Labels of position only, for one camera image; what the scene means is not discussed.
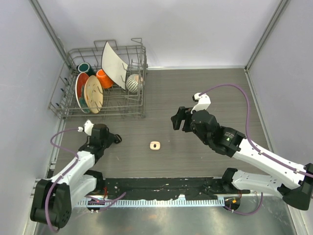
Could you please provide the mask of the beige earbud charging case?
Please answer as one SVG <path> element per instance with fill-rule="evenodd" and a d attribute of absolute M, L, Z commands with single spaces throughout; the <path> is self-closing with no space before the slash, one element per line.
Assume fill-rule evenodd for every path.
<path fill-rule="evenodd" d="M 158 142 L 158 141 L 150 142 L 150 149 L 151 150 L 158 151 L 158 150 L 160 150 L 160 147 L 161 147 L 160 142 Z"/>

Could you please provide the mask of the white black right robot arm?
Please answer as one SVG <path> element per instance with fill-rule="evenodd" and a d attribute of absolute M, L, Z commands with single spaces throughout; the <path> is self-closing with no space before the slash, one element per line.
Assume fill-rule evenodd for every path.
<path fill-rule="evenodd" d="M 262 148 L 245 134 L 221 126 L 206 110 L 179 107 L 171 122 L 174 130 L 193 132 L 216 153 L 246 162 L 266 173 L 260 175 L 228 168 L 221 180 L 224 192 L 258 191 L 275 195 L 296 209 L 309 209 L 313 193 L 312 164 L 297 164 Z"/>

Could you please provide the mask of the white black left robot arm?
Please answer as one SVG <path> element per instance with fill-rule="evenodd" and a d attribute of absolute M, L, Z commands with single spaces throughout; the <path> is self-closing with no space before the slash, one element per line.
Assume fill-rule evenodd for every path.
<path fill-rule="evenodd" d="M 113 134 L 105 124 L 93 124 L 87 120 L 74 131 L 85 133 L 86 142 L 72 151 L 74 158 L 59 173 L 48 179 L 40 179 L 35 186 L 30 219 L 46 224 L 53 233 L 59 232 L 69 221 L 73 207 L 90 192 L 100 195 L 104 179 L 91 168 L 104 155 L 105 149 L 122 138 Z"/>

